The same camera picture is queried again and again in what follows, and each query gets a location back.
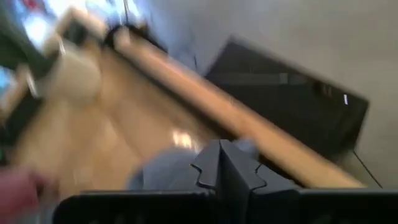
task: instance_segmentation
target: floor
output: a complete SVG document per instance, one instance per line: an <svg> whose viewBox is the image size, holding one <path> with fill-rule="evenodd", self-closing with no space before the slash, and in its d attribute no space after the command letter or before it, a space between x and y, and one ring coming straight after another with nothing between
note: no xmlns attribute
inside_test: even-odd
<svg viewBox="0 0 398 224"><path fill-rule="evenodd" d="M231 36L274 52L370 101L356 152L383 187L398 187L398 2L135 0L172 57L205 74ZM339 162L376 183L349 153Z"/></svg>
<svg viewBox="0 0 398 224"><path fill-rule="evenodd" d="M124 189L157 153L173 146L199 151L218 138L112 51L90 39L84 49L101 69L97 99L84 106L48 99L13 155L14 164L57 178L62 198Z"/></svg>

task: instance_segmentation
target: black object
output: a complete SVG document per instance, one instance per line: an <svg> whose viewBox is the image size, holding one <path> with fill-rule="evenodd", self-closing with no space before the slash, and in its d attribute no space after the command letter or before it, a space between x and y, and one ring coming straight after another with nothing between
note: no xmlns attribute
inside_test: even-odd
<svg viewBox="0 0 398 224"><path fill-rule="evenodd" d="M395 223L397 202L396 190L301 189L214 140L169 189L83 192L61 202L53 222Z"/></svg>
<svg viewBox="0 0 398 224"><path fill-rule="evenodd" d="M36 99L27 91L16 108L0 127L0 146L13 146L29 121L35 116L42 104L41 99Z"/></svg>
<svg viewBox="0 0 398 224"><path fill-rule="evenodd" d="M206 79L333 160L356 143L369 102L230 39Z"/></svg>
<svg viewBox="0 0 398 224"><path fill-rule="evenodd" d="M72 19L69 28L62 34L62 38L81 46L88 35L86 27L79 23L76 19Z"/></svg>

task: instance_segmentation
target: gray cloth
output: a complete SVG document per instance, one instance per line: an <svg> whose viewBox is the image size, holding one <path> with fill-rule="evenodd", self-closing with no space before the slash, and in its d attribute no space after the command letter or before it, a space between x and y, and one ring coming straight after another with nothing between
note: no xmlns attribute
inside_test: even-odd
<svg viewBox="0 0 398 224"><path fill-rule="evenodd" d="M254 143L248 139L240 139L234 144L253 159L258 159L258 151ZM198 154L180 147L173 147L144 165L127 183L128 190L165 190L189 167Z"/></svg>

